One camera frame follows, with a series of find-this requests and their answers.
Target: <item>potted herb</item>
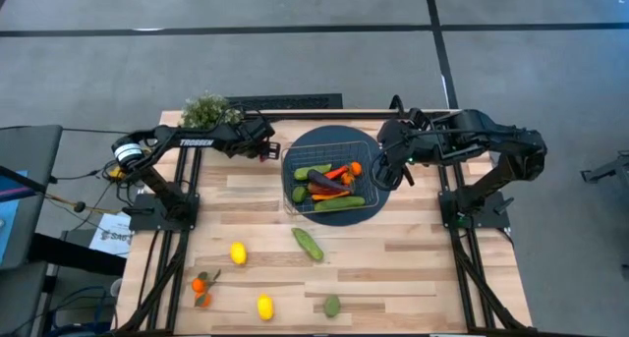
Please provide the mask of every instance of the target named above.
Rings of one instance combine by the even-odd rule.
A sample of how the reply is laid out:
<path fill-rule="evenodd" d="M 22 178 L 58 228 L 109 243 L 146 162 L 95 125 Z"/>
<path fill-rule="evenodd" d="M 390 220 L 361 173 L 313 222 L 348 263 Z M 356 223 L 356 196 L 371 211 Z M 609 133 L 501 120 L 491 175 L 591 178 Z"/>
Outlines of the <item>potted herb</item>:
<path fill-rule="evenodd" d="M 206 91 L 197 98 L 186 99 L 183 119 L 182 126 L 184 127 L 211 129 L 222 123 L 240 122 L 243 115 L 231 107 L 225 97 Z"/>

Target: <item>wooden table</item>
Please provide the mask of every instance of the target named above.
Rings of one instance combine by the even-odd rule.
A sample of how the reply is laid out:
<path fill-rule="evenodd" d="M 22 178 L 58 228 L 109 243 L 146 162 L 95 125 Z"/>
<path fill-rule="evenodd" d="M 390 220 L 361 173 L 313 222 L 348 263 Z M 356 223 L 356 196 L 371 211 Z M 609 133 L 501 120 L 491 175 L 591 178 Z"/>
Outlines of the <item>wooden table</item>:
<path fill-rule="evenodd" d="M 180 117 L 179 111 L 164 112 L 161 124 L 174 126 Z M 305 132 L 331 124 L 355 127 L 375 137 L 381 121 L 280 121 L 273 124 L 272 140 L 288 147 Z M 156 166 L 166 179 L 174 177 L 177 154 L 169 151 Z M 192 156 L 188 159 L 187 173 Z M 284 212 L 279 161 L 228 159 L 206 149 L 198 186 L 199 221 L 190 235 L 175 333 L 465 331 L 450 239 L 441 225 L 436 199 L 437 169 L 410 169 L 415 187 L 404 183 L 376 216 L 357 225 L 330 227 Z M 490 169 L 488 155 L 463 164 L 469 184 Z M 450 184 L 455 184 L 449 175 Z M 325 252 L 324 262 L 313 262 L 300 249 L 291 233 L 294 227 L 312 234 Z M 487 283 L 517 319 L 530 325 L 511 245 L 496 230 L 477 233 Z M 139 233 L 133 238 L 117 306 L 121 322 L 136 308 L 152 236 Z M 152 286 L 160 240 L 145 292 Z M 229 257 L 235 241 L 247 247 L 245 266 L 236 266 Z M 210 290 L 211 305 L 194 308 L 190 283 L 201 271 L 216 267 L 222 275 Z M 472 282 L 470 286 L 477 324 L 482 325 L 478 292 Z M 157 327 L 165 324 L 170 287 L 164 292 Z M 275 316 L 270 321 L 257 317 L 261 293 L 274 301 Z M 322 312 L 329 294 L 338 295 L 342 304 L 334 318 Z"/>

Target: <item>gray floor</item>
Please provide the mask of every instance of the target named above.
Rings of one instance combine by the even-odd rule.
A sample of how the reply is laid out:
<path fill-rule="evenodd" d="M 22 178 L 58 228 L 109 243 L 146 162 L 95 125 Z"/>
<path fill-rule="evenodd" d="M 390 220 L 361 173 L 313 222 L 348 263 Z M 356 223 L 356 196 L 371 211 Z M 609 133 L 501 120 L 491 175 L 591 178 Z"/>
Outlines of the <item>gray floor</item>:
<path fill-rule="evenodd" d="M 629 22 L 629 0 L 436 0 L 443 24 Z M 425 0 L 7 0 L 0 29 L 197 28 L 427 24 Z M 447 32 L 459 104 L 542 132 L 549 151 L 533 183 L 505 189 L 536 327 L 625 336 L 629 262 L 625 191 L 579 171 L 627 148 L 629 31 Z M 151 127 L 206 89 L 224 95 L 341 92 L 346 107 L 446 106 L 430 32 L 0 39 L 0 127 L 58 123 Z M 69 134 L 55 174 L 111 158 L 115 136 Z M 104 184 L 52 190 L 86 202 Z M 103 206 L 117 207 L 110 193 Z M 77 219 L 45 207 L 38 231 Z"/>

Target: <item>metal wire rack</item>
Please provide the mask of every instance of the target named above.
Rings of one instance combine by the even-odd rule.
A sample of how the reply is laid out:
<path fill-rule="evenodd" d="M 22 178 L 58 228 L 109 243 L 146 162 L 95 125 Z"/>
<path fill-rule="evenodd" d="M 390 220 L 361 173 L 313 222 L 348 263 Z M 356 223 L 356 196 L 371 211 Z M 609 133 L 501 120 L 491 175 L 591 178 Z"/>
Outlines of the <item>metal wire rack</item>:
<path fill-rule="evenodd" d="M 311 197 L 307 197 L 302 203 L 294 203 L 291 199 L 291 194 L 296 187 L 308 184 L 308 181 L 295 180 L 293 176 L 295 170 L 323 164 L 332 164 L 332 169 L 337 169 L 352 161 L 358 161 L 363 166 L 364 174 L 356 178 L 353 196 L 363 197 L 365 205 L 329 211 L 361 209 L 377 205 L 379 201 L 377 189 L 365 173 L 372 163 L 372 153 L 369 145 L 360 140 L 285 148 L 281 156 L 284 210 L 291 215 L 315 213 L 315 201 Z"/>

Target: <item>yellow lemon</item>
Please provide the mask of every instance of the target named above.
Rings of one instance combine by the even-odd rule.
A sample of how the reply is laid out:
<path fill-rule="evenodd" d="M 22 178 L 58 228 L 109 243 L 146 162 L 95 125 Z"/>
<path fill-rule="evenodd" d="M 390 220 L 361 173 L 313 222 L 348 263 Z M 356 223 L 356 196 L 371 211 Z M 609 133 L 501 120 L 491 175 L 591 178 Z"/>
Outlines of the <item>yellow lemon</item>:
<path fill-rule="evenodd" d="M 247 262 L 247 251 L 243 243 L 233 243 L 230 255 L 236 264 L 245 264 Z"/>
<path fill-rule="evenodd" d="M 273 317 L 273 300 L 267 294 L 260 294 L 257 298 L 257 313 L 263 320 L 270 320 Z"/>

